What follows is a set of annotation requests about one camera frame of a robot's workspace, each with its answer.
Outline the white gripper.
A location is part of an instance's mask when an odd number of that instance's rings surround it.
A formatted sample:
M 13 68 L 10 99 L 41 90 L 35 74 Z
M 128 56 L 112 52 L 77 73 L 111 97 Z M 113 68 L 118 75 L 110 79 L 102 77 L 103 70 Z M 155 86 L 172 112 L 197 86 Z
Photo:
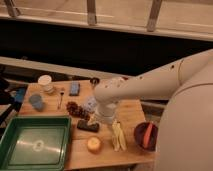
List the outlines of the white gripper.
M 112 124 L 116 118 L 115 114 L 116 108 L 117 105 L 114 103 L 111 104 L 99 103 L 95 110 L 95 116 L 90 117 L 90 119 L 87 122 L 87 125 L 93 125 L 98 122 L 101 122 L 103 124 Z

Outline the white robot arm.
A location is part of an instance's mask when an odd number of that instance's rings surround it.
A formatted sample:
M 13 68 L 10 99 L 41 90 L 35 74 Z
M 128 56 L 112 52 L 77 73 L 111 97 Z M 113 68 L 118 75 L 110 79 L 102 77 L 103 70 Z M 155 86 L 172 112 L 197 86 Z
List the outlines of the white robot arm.
M 154 171 L 213 171 L 213 49 L 124 80 L 99 83 L 91 122 L 111 124 L 116 102 L 166 100 Z

